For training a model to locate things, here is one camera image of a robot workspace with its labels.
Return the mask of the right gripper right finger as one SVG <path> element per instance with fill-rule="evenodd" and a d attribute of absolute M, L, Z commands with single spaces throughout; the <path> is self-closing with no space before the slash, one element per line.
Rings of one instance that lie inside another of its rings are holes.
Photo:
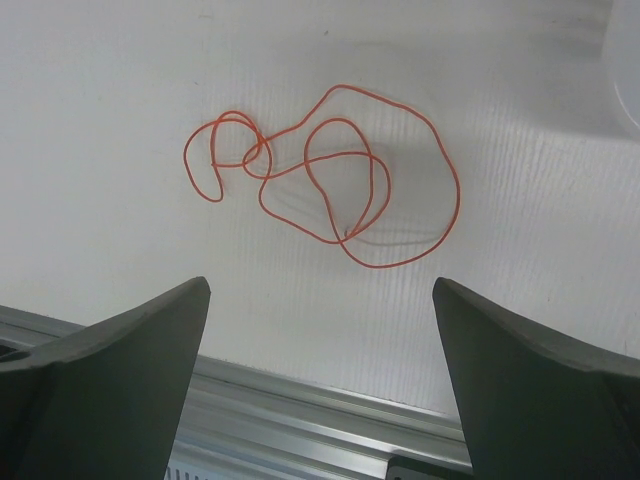
<path fill-rule="evenodd" d="M 639 362 L 446 278 L 432 292 L 478 479 L 636 479 Z"/>

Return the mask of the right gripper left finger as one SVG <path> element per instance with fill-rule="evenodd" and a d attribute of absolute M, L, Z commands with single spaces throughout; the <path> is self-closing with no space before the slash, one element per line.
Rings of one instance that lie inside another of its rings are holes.
<path fill-rule="evenodd" d="M 2 478 L 163 478 L 209 303 L 195 277 L 42 345 L 2 342 Z"/>

